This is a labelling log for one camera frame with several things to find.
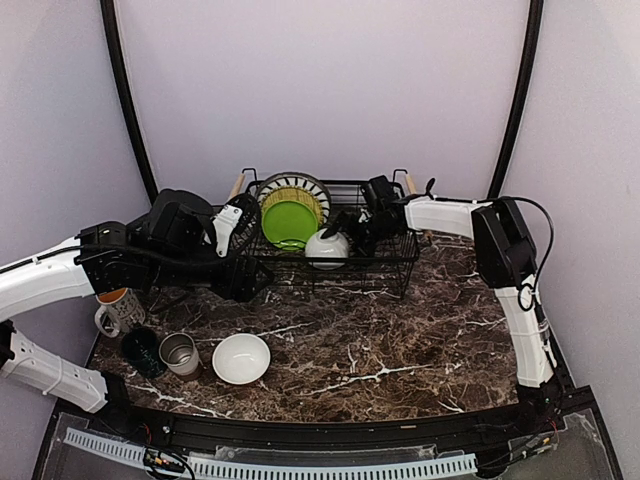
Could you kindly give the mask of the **white ceramic bowl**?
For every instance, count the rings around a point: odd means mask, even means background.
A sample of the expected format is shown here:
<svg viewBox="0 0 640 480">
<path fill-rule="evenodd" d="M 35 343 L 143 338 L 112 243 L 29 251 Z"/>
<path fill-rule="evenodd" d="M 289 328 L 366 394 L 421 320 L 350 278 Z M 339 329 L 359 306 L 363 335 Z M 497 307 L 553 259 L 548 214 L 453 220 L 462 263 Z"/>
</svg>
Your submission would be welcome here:
<svg viewBox="0 0 640 480">
<path fill-rule="evenodd" d="M 349 242 L 344 234 L 338 234 L 329 239 L 321 239 L 323 228 L 312 235 L 305 246 L 307 258 L 317 258 L 309 264 L 319 270 L 335 270 L 345 265 L 349 256 Z"/>
</svg>

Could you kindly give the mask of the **orange bowl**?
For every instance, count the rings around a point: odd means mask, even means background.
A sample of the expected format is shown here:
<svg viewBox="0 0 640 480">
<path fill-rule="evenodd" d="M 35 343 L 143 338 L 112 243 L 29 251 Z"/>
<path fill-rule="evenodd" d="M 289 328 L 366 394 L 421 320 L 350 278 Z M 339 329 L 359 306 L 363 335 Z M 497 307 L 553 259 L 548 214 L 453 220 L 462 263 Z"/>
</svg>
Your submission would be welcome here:
<svg viewBox="0 0 640 480">
<path fill-rule="evenodd" d="M 271 351 L 260 337 L 239 333 L 219 343 L 211 363 L 222 381 L 231 385 L 247 385 L 266 373 L 271 363 Z"/>
</svg>

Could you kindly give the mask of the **white brown-band cup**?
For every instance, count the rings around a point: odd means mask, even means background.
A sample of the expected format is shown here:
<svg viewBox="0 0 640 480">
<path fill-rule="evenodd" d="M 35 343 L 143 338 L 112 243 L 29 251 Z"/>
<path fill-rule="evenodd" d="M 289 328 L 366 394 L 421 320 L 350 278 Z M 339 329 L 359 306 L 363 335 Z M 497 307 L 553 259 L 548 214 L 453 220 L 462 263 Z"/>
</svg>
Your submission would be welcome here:
<svg viewBox="0 0 640 480">
<path fill-rule="evenodd" d="M 159 346 L 159 357 L 169 370 L 184 382 L 197 380 L 203 365 L 193 338 L 186 333 L 172 333 Z"/>
</svg>

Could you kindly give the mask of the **dark green mug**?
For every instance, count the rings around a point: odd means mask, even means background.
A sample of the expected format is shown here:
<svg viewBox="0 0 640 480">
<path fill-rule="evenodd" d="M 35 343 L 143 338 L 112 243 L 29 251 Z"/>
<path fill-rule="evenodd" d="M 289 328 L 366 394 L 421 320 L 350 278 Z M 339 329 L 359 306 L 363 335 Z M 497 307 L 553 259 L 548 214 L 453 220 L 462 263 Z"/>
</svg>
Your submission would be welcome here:
<svg viewBox="0 0 640 480">
<path fill-rule="evenodd" d="M 138 327 L 125 334 L 120 350 L 125 361 L 146 379 L 158 378 L 167 369 L 159 356 L 158 337 L 150 328 Z"/>
</svg>

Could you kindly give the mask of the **patterned white mug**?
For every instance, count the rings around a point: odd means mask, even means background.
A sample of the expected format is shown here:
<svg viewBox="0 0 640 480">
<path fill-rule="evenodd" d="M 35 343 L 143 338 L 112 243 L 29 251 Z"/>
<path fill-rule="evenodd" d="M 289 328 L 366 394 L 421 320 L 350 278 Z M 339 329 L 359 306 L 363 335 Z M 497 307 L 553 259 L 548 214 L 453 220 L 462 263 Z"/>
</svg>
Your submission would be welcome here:
<svg viewBox="0 0 640 480">
<path fill-rule="evenodd" d="M 97 295 L 96 300 L 99 307 L 94 314 L 94 323 L 98 331 L 108 338 L 128 333 L 146 319 L 142 304 L 130 288 Z"/>
</svg>

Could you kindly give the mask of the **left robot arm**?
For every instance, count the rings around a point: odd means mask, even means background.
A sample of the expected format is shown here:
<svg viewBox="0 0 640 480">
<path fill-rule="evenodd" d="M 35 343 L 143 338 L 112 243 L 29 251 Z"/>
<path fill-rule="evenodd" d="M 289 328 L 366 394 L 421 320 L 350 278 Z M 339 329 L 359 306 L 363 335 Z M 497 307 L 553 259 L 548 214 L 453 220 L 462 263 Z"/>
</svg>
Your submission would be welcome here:
<svg viewBox="0 0 640 480">
<path fill-rule="evenodd" d="M 241 193 L 217 208 L 187 191 L 161 191 L 151 210 L 127 223 L 104 222 L 1 269 L 1 375 L 94 414 L 120 436 L 141 427 L 123 381 L 55 355 L 16 329 L 12 317 L 58 301 L 129 288 L 207 288 L 253 299 L 273 275 L 250 255 L 261 207 Z"/>
</svg>

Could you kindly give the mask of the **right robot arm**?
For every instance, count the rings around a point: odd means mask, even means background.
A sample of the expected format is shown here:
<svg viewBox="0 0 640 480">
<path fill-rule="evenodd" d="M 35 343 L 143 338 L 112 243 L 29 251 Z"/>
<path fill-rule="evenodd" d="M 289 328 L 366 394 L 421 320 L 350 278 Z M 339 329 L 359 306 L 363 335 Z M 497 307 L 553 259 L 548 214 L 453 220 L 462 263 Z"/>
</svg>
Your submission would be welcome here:
<svg viewBox="0 0 640 480">
<path fill-rule="evenodd" d="M 518 204 L 544 208 L 523 197 L 440 197 L 431 193 L 434 184 L 430 179 L 423 193 L 400 197 L 386 176 L 374 177 L 361 186 L 364 212 L 341 212 L 314 237 L 329 240 L 344 233 L 355 250 L 365 256 L 373 255 L 379 242 L 407 230 L 472 240 L 476 271 L 494 291 L 507 320 L 518 384 L 542 387 L 549 383 L 556 367 L 538 288 L 538 273 L 545 261 L 537 259 L 534 240 Z"/>
</svg>

